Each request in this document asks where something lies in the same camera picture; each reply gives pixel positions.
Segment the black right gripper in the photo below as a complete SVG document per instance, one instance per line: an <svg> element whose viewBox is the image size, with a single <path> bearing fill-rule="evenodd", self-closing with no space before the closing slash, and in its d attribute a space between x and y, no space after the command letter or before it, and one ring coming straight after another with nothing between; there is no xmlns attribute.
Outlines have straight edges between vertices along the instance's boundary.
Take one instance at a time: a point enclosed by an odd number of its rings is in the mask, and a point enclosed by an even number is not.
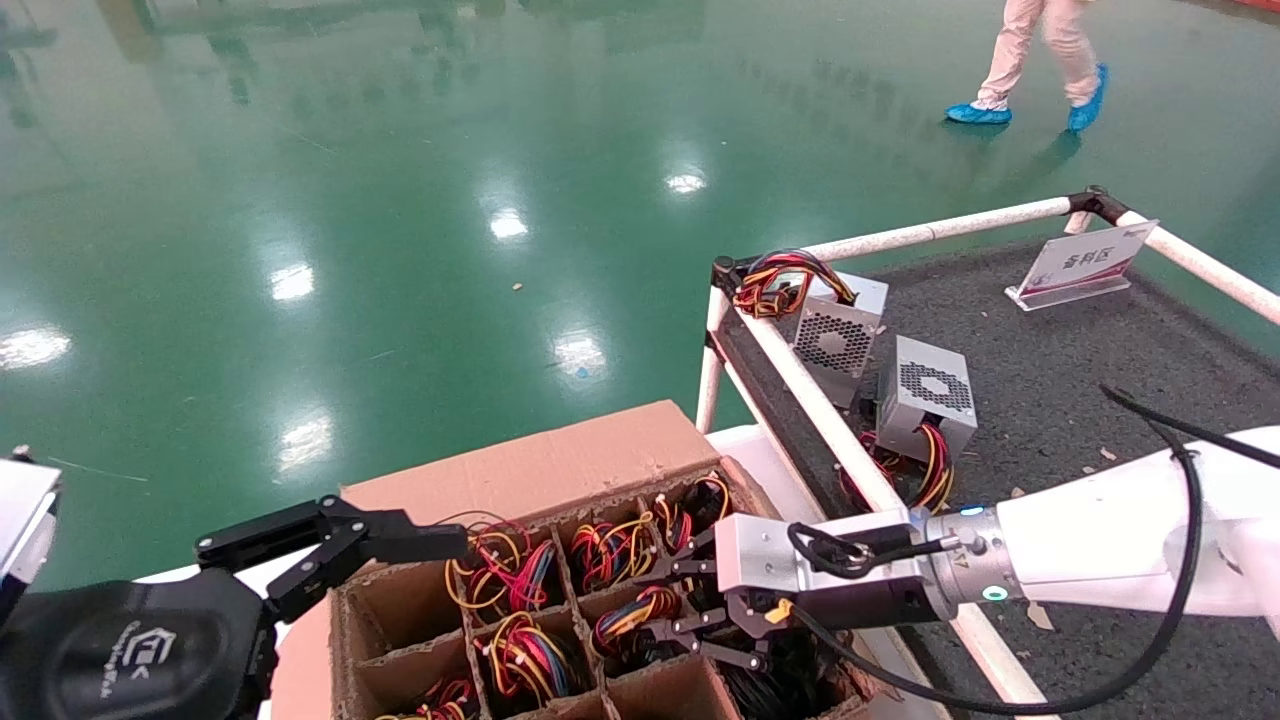
<svg viewBox="0 0 1280 720"><path fill-rule="evenodd" d="M845 580L831 575L790 578L780 592L719 592L714 559L663 557L640 575L640 585L672 585L694 579L713 591L678 596L681 605L640 624L655 643L692 656L763 673L773 664L773 646L792 629L790 605L829 630L860 630L938 623L946 612L934 607L920 575L865 577Z"/></svg>

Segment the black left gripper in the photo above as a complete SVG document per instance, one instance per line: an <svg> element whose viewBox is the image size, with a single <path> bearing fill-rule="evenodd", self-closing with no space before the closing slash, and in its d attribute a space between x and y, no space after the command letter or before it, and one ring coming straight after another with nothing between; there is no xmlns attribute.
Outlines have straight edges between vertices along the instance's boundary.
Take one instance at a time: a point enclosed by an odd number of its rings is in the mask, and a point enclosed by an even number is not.
<svg viewBox="0 0 1280 720"><path fill-rule="evenodd" d="M253 719L276 628L227 571L28 593L3 624L5 719Z"/></svg>

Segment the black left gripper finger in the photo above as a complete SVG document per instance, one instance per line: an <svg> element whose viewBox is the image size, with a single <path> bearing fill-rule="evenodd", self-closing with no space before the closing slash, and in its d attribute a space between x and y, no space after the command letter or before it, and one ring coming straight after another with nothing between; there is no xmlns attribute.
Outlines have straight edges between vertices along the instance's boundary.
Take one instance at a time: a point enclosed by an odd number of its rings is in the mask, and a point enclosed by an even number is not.
<svg viewBox="0 0 1280 720"><path fill-rule="evenodd" d="M293 505L198 539L201 570L236 575L288 555L306 555L268 584L265 605L279 623L294 623L370 562L385 565L462 559L466 527L417 525L402 509L365 510L338 496Z"/></svg>

